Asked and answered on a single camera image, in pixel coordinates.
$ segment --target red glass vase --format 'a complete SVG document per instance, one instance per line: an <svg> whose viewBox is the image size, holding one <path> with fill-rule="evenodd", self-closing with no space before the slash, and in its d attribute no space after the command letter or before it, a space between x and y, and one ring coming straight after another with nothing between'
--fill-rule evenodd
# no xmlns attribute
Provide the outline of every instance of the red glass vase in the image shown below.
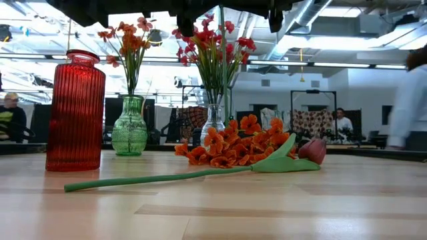
<svg viewBox="0 0 427 240"><path fill-rule="evenodd" d="M101 161L105 74L99 57L69 50L70 64L55 70L46 170L98 169Z"/></svg>

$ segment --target green glass vase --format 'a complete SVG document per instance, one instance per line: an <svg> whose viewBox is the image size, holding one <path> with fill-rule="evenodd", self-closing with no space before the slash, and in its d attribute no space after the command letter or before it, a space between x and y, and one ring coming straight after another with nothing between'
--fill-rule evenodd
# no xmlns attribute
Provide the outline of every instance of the green glass vase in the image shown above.
<svg viewBox="0 0 427 240"><path fill-rule="evenodd" d="M139 156L147 144L147 125L141 116L143 97L122 95L122 98L123 111L111 135L113 148L118 156Z"/></svg>

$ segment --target black shirt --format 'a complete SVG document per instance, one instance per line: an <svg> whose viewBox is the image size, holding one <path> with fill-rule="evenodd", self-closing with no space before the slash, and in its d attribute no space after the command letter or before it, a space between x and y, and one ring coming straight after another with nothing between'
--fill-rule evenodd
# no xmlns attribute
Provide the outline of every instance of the black shirt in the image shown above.
<svg viewBox="0 0 427 240"><path fill-rule="evenodd" d="M27 116L24 110L20 107L5 108L0 106L0 121L13 122L20 126L27 126ZM9 140L22 143L22 139L19 136L9 136Z"/></svg>

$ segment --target glass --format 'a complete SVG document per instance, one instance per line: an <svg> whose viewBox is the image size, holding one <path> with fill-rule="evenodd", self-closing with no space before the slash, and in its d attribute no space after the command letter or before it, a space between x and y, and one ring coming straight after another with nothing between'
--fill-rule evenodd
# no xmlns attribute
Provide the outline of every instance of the glass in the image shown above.
<svg viewBox="0 0 427 240"><path fill-rule="evenodd" d="M115 154L139 156L147 145L147 125L141 116L143 97L123 95L123 111L111 135Z"/></svg>
<svg viewBox="0 0 427 240"><path fill-rule="evenodd" d="M94 65L99 57L67 51L70 64L55 70L46 170L84 171L99 168L105 74Z"/></svg>
<svg viewBox="0 0 427 240"><path fill-rule="evenodd" d="M207 107L207 121L201 129L200 134L200 143L202 146L205 146L204 142L207 136L207 130L211 127L216 129L217 132L223 131L226 128L221 120L221 107L218 104L210 104Z"/></svg>

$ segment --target tulip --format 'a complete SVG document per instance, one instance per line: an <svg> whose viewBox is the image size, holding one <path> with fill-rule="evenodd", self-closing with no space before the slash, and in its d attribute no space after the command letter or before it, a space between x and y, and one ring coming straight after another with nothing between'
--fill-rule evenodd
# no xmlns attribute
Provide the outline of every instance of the tulip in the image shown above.
<svg viewBox="0 0 427 240"><path fill-rule="evenodd" d="M304 144L298 151L298 158L306 158L318 165L321 165L326 155L326 142L321 139L314 139Z"/></svg>

